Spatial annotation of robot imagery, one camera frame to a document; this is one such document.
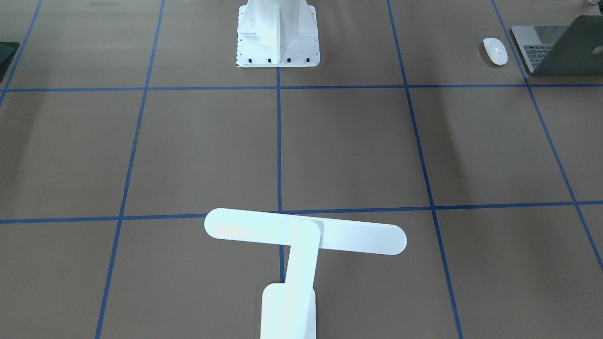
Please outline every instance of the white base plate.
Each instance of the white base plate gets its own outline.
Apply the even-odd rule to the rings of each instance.
[[[260,339],[289,339],[279,336],[280,317],[285,298],[285,284],[270,284],[262,295],[262,322],[260,324]],[[303,339],[316,339],[316,294],[312,289],[308,325]]]
[[[316,23],[316,8],[308,6]],[[239,24],[247,5],[239,7]],[[276,60],[277,51],[260,42],[257,36],[238,34],[236,45],[237,67],[315,67],[320,63],[318,36],[298,36],[297,40],[281,51],[281,60]]]

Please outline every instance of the white plastic piece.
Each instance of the white plastic piece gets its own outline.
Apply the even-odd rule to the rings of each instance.
[[[248,0],[239,8],[237,34],[239,67],[320,63],[316,9],[306,0]]]
[[[316,339],[319,248],[386,255],[406,248],[406,234],[395,225],[236,209],[209,212],[205,230],[218,239],[291,246],[285,283],[264,289],[260,339]]]
[[[505,45],[497,38],[487,37],[484,39],[484,48],[490,60],[496,65],[502,66],[509,60]]]

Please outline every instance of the gray floor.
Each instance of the gray floor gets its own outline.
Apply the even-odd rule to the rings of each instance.
[[[275,70],[242,4],[0,1],[0,338],[259,338],[279,246],[217,207],[404,229],[320,252],[319,339],[601,338],[603,77],[481,45],[596,6],[315,0],[321,65]]]

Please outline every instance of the white mouse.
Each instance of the white mouse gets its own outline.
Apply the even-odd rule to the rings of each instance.
[[[503,45],[499,39],[487,37],[484,39],[484,48],[486,49],[490,60],[499,66],[506,64],[509,60],[505,45]]]

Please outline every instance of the laptop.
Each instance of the laptop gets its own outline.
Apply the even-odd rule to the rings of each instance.
[[[530,74],[603,74],[603,15],[580,15],[569,26],[513,26],[511,31]]]

